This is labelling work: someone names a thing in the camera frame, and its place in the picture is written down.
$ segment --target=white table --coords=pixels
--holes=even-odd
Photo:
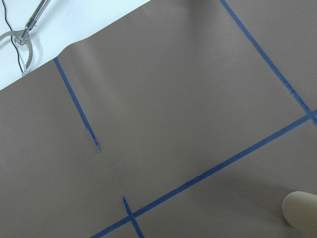
[[[51,0],[37,27],[30,31],[33,60],[28,72],[55,58],[70,44],[83,40],[149,0]],[[22,30],[40,3],[7,0],[7,18],[13,30]],[[9,31],[0,5],[0,34]],[[24,62],[26,46],[20,48]],[[10,38],[0,42],[0,90],[22,77]]]

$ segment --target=blue tape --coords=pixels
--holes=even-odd
[[[137,221],[135,220],[135,217],[134,217],[134,215],[133,215],[133,213],[132,213],[132,211],[131,211],[131,209],[130,209],[130,206],[129,206],[127,200],[125,199],[125,197],[123,197],[123,200],[122,200],[122,201],[123,201],[125,210],[127,211],[128,215],[129,215],[129,217],[130,217],[131,223],[132,223],[132,225],[133,225],[135,231],[137,232],[139,238],[144,238],[144,235],[142,234],[142,231],[141,231],[141,229],[140,229],[140,227],[139,227]]]
[[[225,0],[220,0],[220,2],[224,6],[224,8],[227,10],[227,12],[230,14],[230,16],[233,18],[233,20],[236,22],[236,24],[243,31],[243,33],[246,35],[246,37],[256,47],[256,49],[258,50],[258,52],[260,53],[262,58],[265,60],[265,62],[268,64],[268,66],[273,70],[275,75],[280,79],[280,81],[284,84],[284,86],[290,91],[290,93],[293,95],[293,97],[298,102],[298,104],[304,109],[304,111],[307,113],[307,115],[310,117],[310,119],[313,120],[314,124],[317,125],[317,119],[313,115],[313,112],[306,105],[306,103],[299,96],[299,94],[295,91],[295,89],[292,87],[292,85],[287,81],[287,79],[284,77],[284,75],[281,73],[281,71],[279,71],[279,69],[272,62],[272,60],[268,57],[268,55],[264,52],[264,50],[257,43],[257,41],[254,39],[254,37],[251,35],[251,33],[248,31],[248,29],[243,25],[243,23],[240,21],[238,16],[234,13],[234,11],[231,9],[231,7],[227,4],[227,2]]]
[[[187,183],[179,186],[178,188],[174,189],[173,191],[167,193],[166,195],[163,195],[162,197],[158,198],[157,200],[151,202],[150,204],[144,206],[143,208],[139,209],[138,211],[134,212],[133,215],[134,217],[139,217],[142,214],[146,213],[147,211],[151,210],[152,208],[162,204],[163,202],[167,201],[168,199],[172,198],[173,196],[179,194],[180,192],[190,188],[191,186],[199,183],[200,181],[208,178],[209,176],[215,174],[216,172],[224,169],[225,167],[229,166],[230,164],[238,161],[239,159],[249,155],[250,153],[254,152],[255,150],[265,146],[266,144],[272,142],[273,140],[279,138],[280,136],[288,133],[289,131],[295,129],[296,127],[300,126],[301,124],[307,122],[310,119],[309,116],[304,116],[297,121],[289,124],[288,126],[284,127],[283,129],[277,131],[276,133],[268,136],[267,138],[259,141],[258,143],[250,146],[249,148],[241,151],[240,153],[236,154],[235,156],[229,158],[228,160],[218,164],[217,166],[211,168],[210,170],[204,172],[203,174],[195,177],[194,179],[188,181]],[[101,238],[102,236],[110,233],[111,231],[117,229],[118,227],[124,225],[128,221],[124,218],[123,220],[113,224],[112,226],[104,229],[103,231],[99,232],[98,234],[94,235],[92,238]]]
[[[108,228],[102,230],[101,232],[93,235],[91,238],[101,238],[107,234],[109,234],[110,232],[114,231],[115,229],[123,226],[124,224],[130,222],[130,217],[125,217],[122,220],[114,223],[113,225],[109,226]]]
[[[70,96],[71,96],[76,108],[77,108],[77,111],[78,111],[81,119],[83,120],[83,123],[85,124],[85,127],[87,128],[87,130],[88,130],[88,132],[89,132],[89,134],[90,134],[90,136],[91,136],[91,138],[92,138],[92,140],[93,140],[93,142],[94,142],[94,144],[95,144],[95,146],[97,148],[97,152],[100,152],[99,143],[98,143],[97,138],[96,138],[96,136],[94,134],[94,131],[92,130],[92,128],[91,128],[91,126],[90,126],[90,124],[89,124],[89,122],[88,122],[88,120],[87,120],[87,118],[86,118],[86,116],[84,114],[84,111],[81,108],[81,106],[79,104],[79,101],[78,101],[78,99],[77,99],[72,87],[70,86],[70,83],[69,83],[69,81],[68,81],[68,79],[66,77],[66,74],[65,74],[63,68],[61,67],[57,57],[54,58],[54,62],[56,64],[56,67],[57,67],[62,79],[64,80],[66,88],[67,88],[67,90],[68,90],[68,92],[69,92],[69,94],[70,94]]]

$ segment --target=black cable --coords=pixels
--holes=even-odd
[[[2,0],[2,4],[3,4],[3,7],[4,7],[4,19],[5,19],[5,22],[6,22],[7,25],[9,26],[10,31],[13,31],[13,30],[12,30],[12,27],[10,26],[10,24],[9,24],[9,22],[8,22],[8,19],[7,19],[7,17],[6,17],[6,6],[5,6],[5,3],[4,3],[4,0]],[[17,55],[18,55],[18,64],[19,64],[20,70],[21,70],[22,73],[24,73],[24,72],[23,72],[23,69],[22,69],[22,67],[21,67],[21,63],[20,63],[19,50],[18,50],[18,48],[16,47],[16,45],[14,44],[14,42],[13,42],[13,36],[11,36],[11,43],[12,43],[12,45],[14,46],[14,48],[15,48],[15,50],[16,50],[16,53],[17,53]]]

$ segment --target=cylindrical object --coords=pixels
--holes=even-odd
[[[37,20],[42,15],[43,11],[47,7],[47,5],[50,3],[51,0],[42,0],[38,7],[36,8],[35,12],[29,19],[28,23],[26,23],[26,29],[32,30],[33,26],[36,24]]]
[[[311,238],[317,238],[317,196],[306,192],[292,192],[282,204],[286,221]]]

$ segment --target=beige cylinder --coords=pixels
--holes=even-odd
[[[292,192],[282,205],[286,221],[311,238],[317,238],[317,196],[306,192]]]

